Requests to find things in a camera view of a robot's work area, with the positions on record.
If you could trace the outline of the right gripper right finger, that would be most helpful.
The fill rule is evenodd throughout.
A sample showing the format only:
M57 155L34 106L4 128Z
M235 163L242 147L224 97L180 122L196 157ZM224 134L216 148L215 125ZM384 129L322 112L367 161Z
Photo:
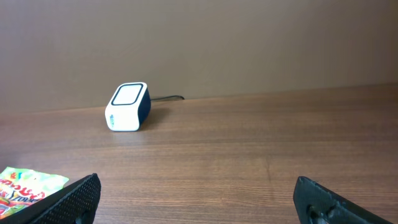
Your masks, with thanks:
M297 179L293 201L301 224L392 224L305 176Z

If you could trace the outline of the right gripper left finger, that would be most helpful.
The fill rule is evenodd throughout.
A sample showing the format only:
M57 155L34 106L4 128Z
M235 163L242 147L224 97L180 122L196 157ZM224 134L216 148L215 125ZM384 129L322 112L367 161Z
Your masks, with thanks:
M92 224L101 197L96 173L1 220L1 224Z

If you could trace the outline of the green Haribo gummy bag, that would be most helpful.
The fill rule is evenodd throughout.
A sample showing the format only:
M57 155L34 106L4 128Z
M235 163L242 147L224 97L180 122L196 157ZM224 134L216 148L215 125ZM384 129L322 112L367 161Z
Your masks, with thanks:
M1 172L1 219L62 190L68 177L6 167Z

